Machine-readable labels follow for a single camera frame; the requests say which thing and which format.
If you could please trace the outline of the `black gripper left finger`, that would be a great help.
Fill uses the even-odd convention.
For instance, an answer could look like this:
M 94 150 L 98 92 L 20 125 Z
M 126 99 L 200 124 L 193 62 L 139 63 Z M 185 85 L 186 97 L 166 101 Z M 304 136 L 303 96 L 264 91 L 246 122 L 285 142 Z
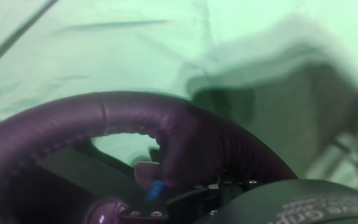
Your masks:
M 218 205 L 218 189 L 215 188 L 197 185 L 185 192 L 175 193 L 161 184 L 152 184 L 143 202 L 119 214 L 119 223 L 196 223 Z

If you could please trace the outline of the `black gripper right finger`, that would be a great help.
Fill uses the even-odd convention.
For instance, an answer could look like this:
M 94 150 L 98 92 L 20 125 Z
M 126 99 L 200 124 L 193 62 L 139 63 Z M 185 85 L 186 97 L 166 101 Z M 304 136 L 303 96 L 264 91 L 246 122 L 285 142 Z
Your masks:
M 260 182 L 253 179 L 243 179 L 232 172 L 222 172 L 219 175 L 219 199 L 221 204 L 228 204 L 231 200 L 252 189 L 260 187 Z

